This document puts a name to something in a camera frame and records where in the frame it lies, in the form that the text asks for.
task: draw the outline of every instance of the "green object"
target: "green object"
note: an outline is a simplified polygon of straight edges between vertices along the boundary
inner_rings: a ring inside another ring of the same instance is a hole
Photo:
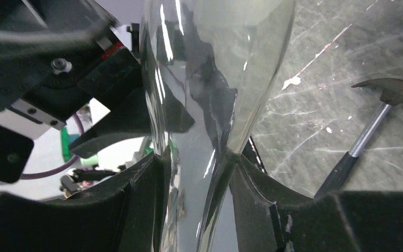
[[[64,162],[68,162],[72,158],[72,153],[69,151],[69,133],[67,132],[67,127],[62,128],[60,136],[62,158],[64,159]]]
[[[94,155],[89,157],[88,159],[80,159],[82,167],[92,167],[94,165],[98,165],[98,156]]]
[[[171,151],[175,151],[174,143],[172,141],[169,141],[169,145],[170,145],[169,147],[171,147]],[[153,151],[154,151],[153,148],[146,148],[146,154],[149,154]]]
[[[69,145],[79,138],[79,134],[69,135]]]

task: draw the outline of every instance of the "white paint stain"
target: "white paint stain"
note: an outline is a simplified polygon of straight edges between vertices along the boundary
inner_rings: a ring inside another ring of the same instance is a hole
[[[334,43],[339,37],[341,37],[342,34],[344,34],[344,32],[346,32],[352,25],[353,25],[353,24],[350,24],[349,26],[345,27],[340,33],[338,33],[338,34],[336,35],[336,37],[334,37],[333,41],[331,41],[331,43],[326,44],[326,45],[324,46],[324,48],[323,48],[319,53],[317,53],[317,54],[315,55],[314,59],[312,59],[310,62],[308,62],[308,64],[306,64],[306,66],[303,67],[302,70],[300,70],[294,77],[292,77],[292,78],[290,78],[290,79],[284,81],[282,90],[286,89],[286,88],[289,87],[291,84],[293,84],[293,85],[299,85],[300,82],[301,82],[301,79],[299,78],[299,75],[300,75],[303,71],[305,71],[322,53],[325,52],[325,50],[327,50],[327,49],[330,47],[330,45],[331,45],[332,43]]]
[[[379,0],[376,0],[374,3],[372,3],[370,6],[368,6],[365,11],[369,10],[371,7],[373,7],[373,5],[375,5]]]
[[[282,223],[280,222],[280,215],[279,215],[279,209],[277,208],[277,202],[274,202],[275,206],[275,211],[277,212],[277,218],[279,219],[279,227],[280,227],[280,232],[282,232]]]
[[[282,90],[286,89],[289,85],[299,85],[300,82],[301,82],[301,79],[299,78],[299,74],[297,74],[293,78],[288,79],[283,83]]]
[[[291,215],[288,215],[288,222],[287,222],[287,226],[285,227],[285,231],[287,233],[291,232],[291,227],[293,226],[293,218],[291,218]]]

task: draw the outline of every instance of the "silver screw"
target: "silver screw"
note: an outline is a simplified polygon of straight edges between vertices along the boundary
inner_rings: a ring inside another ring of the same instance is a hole
[[[64,71],[67,68],[67,61],[63,58],[54,59],[51,62],[51,67],[56,71]]]

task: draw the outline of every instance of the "hammer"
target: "hammer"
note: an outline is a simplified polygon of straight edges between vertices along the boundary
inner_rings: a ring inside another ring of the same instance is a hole
[[[314,198],[318,198],[329,191],[339,190],[342,185],[344,185],[359,155],[364,150],[365,145],[387,115],[388,111],[390,111],[393,106],[403,103],[403,80],[382,78],[364,81],[352,86],[352,88],[358,87],[381,87],[383,89],[380,97],[382,104],[372,116],[369,123],[365,125],[351,149],[346,152],[337,165],[334,166],[316,195],[314,195]]]

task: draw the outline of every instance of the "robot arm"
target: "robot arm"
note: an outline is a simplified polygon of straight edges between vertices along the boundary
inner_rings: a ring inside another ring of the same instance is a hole
[[[49,128],[62,129],[90,99],[116,111],[142,86],[140,64],[134,57],[139,43],[132,43],[132,52],[124,47],[113,28],[116,24],[93,0],[0,1],[1,182],[18,181],[33,140]],[[138,39],[139,25],[128,27],[128,32]],[[135,137],[150,131],[145,103],[144,110],[144,130]],[[110,145],[133,136],[119,135],[107,123],[115,122],[103,120],[79,141]]]

